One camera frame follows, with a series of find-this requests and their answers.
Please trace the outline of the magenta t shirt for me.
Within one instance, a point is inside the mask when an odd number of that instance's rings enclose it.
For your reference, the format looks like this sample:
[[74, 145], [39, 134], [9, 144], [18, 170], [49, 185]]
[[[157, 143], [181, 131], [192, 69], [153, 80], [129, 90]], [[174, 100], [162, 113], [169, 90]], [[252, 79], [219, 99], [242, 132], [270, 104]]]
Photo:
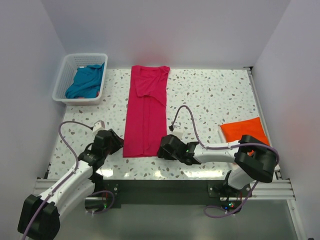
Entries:
[[123, 157], [155, 157], [167, 135], [167, 82], [170, 67], [131, 68]]

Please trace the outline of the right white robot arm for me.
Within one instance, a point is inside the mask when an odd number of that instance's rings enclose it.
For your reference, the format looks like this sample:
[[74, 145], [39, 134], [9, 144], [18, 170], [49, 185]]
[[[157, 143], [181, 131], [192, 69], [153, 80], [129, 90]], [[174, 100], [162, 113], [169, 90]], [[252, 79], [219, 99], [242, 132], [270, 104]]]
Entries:
[[243, 187], [253, 181], [271, 183], [279, 153], [251, 135], [243, 135], [240, 140], [205, 146], [200, 141], [182, 142], [169, 134], [161, 139], [157, 157], [179, 161], [187, 166], [207, 163], [235, 163], [237, 168], [229, 171], [223, 183], [223, 192], [235, 196]]

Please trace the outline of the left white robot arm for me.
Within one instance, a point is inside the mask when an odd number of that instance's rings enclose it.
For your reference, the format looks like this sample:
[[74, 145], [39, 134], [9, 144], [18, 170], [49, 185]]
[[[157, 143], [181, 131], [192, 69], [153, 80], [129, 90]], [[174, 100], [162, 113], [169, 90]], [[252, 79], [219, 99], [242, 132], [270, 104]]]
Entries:
[[39, 195], [25, 199], [17, 227], [22, 239], [53, 240], [64, 217], [86, 197], [104, 194], [114, 199], [115, 195], [104, 189], [103, 176], [97, 171], [123, 146], [124, 140], [112, 129], [98, 131], [62, 178]]

